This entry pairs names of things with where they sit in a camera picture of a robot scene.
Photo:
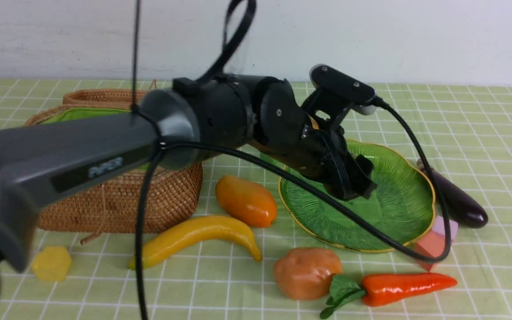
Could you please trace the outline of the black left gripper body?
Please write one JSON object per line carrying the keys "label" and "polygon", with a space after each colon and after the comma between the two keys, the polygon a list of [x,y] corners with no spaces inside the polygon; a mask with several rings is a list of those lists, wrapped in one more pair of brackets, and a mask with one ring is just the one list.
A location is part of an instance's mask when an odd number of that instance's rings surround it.
{"label": "black left gripper body", "polygon": [[357,194],[358,166],[339,130],[310,116],[296,103],[285,81],[256,85],[256,148],[323,185],[331,196],[349,201]]}

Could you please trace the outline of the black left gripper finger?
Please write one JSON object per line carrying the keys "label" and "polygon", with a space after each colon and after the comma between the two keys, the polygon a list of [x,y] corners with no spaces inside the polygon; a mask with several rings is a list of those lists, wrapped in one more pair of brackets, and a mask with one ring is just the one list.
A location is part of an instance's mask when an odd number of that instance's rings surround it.
{"label": "black left gripper finger", "polygon": [[357,194],[362,198],[370,198],[377,187],[377,184],[371,178],[374,165],[371,160],[363,155],[357,155],[354,160],[358,166]]}

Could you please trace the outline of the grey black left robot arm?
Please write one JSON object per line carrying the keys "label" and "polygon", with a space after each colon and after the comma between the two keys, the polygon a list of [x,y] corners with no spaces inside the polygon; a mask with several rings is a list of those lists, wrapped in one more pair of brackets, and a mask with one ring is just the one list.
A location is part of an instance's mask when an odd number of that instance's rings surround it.
{"label": "grey black left robot arm", "polygon": [[286,80],[217,75],[152,90],[136,114],[0,130],[0,262],[22,272],[40,210],[160,158],[181,170],[251,144],[340,200],[369,198],[373,164],[347,150],[340,122],[371,115],[375,90],[335,69],[311,73],[299,107]]}

